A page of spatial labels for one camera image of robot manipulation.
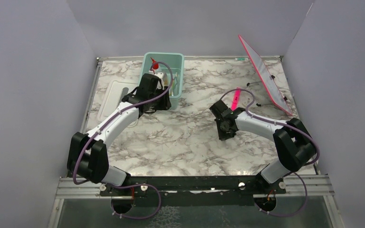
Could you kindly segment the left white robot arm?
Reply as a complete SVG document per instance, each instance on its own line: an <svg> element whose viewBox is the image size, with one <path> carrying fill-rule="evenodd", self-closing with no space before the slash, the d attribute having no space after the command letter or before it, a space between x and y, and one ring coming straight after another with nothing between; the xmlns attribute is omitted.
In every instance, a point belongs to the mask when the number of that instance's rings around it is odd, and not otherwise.
<svg viewBox="0 0 365 228"><path fill-rule="evenodd" d="M109 183L119 195L130 190L128 173L109 165L107 148L130 124L152 110L171 108L169 86L163 73L145 73L132 92L125 95L111 116L92 130L76 132L70 143L67 169L73 178L81 176L93 183Z"/></svg>

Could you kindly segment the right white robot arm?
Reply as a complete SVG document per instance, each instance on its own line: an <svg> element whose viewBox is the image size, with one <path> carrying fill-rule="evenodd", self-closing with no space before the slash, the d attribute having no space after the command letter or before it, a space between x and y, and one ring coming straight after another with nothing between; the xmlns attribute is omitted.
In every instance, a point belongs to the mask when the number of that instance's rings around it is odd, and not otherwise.
<svg viewBox="0 0 365 228"><path fill-rule="evenodd" d="M275 143L278 158L257 174L255 188L267 193L274 183L297 172L317 155L317 148L301 120L274 120L256 116L244 108L232 110L219 100L210 108L215 117L219 140L233 138L237 131L250 132Z"/></svg>

